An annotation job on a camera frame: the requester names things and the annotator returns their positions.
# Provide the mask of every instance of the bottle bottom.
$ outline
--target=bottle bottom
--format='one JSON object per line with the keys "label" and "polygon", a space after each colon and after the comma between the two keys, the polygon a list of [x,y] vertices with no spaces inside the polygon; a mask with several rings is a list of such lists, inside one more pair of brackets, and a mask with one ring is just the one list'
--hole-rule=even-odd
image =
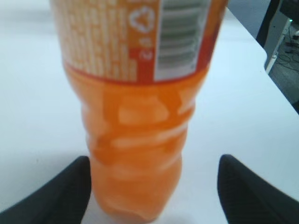
{"label": "bottle bottom", "polygon": [[105,178],[105,171],[93,157],[91,168],[93,192],[101,209],[118,224],[147,224],[160,216],[175,190],[181,175],[182,157],[164,172],[128,183],[113,180],[110,175]]}

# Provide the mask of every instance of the dark floor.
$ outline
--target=dark floor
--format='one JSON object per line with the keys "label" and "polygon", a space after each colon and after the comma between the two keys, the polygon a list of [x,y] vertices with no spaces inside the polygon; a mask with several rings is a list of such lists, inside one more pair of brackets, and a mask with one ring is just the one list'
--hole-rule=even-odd
{"label": "dark floor", "polygon": [[[298,30],[298,26],[292,25],[290,30],[292,36],[292,33]],[[299,113],[299,45],[289,47],[289,42],[299,44],[299,41],[290,39],[289,35],[285,37],[269,76]]]}

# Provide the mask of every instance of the cable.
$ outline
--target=cable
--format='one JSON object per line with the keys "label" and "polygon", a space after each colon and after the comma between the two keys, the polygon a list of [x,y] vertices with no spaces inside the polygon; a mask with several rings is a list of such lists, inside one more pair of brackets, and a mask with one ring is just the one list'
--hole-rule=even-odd
{"label": "cable", "polygon": [[293,68],[290,68],[290,67],[288,67],[288,66],[285,66],[284,63],[278,63],[278,62],[277,62],[277,64],[280,64],[281,66],[283,66],[283,67],[285,67],[285,68],[287,68],[287,69],[291,69],[291,70],[293,70],[293,71],[297,71],[297,72],[299,72],[299,70],[297,70],[297,69],[293,69]]}
{"label": "cable", "polygon": [[278,58],[279,58],[280,60],[284,61],[284,62],[287,62],[287,63],[292,62],[291,58],[288,57],[287,55],[280,55],[280,54],[279,54],[279,55],[278,55]]}
{"label": "cable", "polygon": [[286,63],[281,63],[281,62],[276,62],[277,64],[288,64],[289,62],[286,62]]}
{"label": "cable", "polygon": [[297,62],[297,63],[299,63],[299,60],[296,60],[296,59],[294,58],[294,56],[295,56],[295,55],[292,56],[292,60],[293,60],[293,62]]}

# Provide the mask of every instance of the orange bottle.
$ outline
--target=orange bottle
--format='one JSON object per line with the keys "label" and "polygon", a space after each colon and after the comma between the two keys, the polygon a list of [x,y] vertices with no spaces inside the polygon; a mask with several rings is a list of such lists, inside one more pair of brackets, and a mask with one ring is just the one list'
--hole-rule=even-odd
{"label": "orange bottle", "polygon": [[113,217],[154,220],[180,179],[227,0],[50,1],[95,197]]}

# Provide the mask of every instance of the orange label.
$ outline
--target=orange label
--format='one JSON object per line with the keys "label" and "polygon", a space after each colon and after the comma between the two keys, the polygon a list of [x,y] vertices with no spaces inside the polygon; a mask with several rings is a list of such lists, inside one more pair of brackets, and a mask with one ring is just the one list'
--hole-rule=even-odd
{"label": "orange label", "polygon": [[196,72],[211,0],[51,0],[64,63],[152,84]]}

